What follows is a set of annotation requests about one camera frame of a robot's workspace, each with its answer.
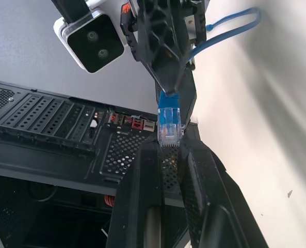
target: white camera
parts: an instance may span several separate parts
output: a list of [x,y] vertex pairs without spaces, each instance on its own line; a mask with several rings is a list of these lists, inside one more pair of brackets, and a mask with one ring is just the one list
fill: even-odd
[[99,7],[73,23],[62,17],[53,29],[79,66],[89,73],[97,72],[124,52],[111,18]]

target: ethernet cable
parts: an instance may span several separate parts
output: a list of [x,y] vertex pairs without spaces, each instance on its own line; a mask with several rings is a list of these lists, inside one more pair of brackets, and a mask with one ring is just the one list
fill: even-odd
[[229,21],[229,20],[237,18],[237,17],[245,16],[247,14],[254,14],[254,13],[256,14],[256,19],[253,22],[248,23],[244,26],[235,28],[233,30],[227,31],[227,32],[222,33],[220,35],[217,35],[217,36],[205,41],[204,43],[198,45],[196,48],[190,50],[187,62],[189,62],[194,56],[196,56],[197,54],[202,52],[204,49],[207,49],[207,48],[211,47],[212,45],[215,45],[215,44],[217,44],[217,43],[219,43],[223,40],[226,40],[228,38],[231,38],[233,36],[236,36],[238,34],[241,34],[245,31],[248,31],[248,30],[256,27],[261,22],[261,19],[262,19],[261,10],[257,7],[249,8],[249,9],[246,9],[244,11],[241,11],[241,12],[238,12],[238,13],[235,13],[235,14],[232,14],[232,15],[228,15],[227,17],[224,17],[224,18],[220,19],[218,22],[216,22],[214,24],[207,25],[205,28],[206,28],[207,32],[210,32],[212,29],[214,29],[216,26],[220,25],[221,23],[224,23],[226,21]]
[[157,139],[161,147],[179,146],[183,137],[179,94],[166,96],[161,91],[157,110]]

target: ventilation hole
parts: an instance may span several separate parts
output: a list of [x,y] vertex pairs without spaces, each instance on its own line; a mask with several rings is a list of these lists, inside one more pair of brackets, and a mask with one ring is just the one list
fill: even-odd
[[167,32],[164,35],[164,43],[170,48],[174,46],[174,38],[172,31],[170,29],[167,30]]
[[150,18],[151,22],[160,21],[164,19],[166,16],[160,10],[155,10]]
[[149,34],[148,42],[150,50],[155,52],[158,47],[158,39],[153,34]]

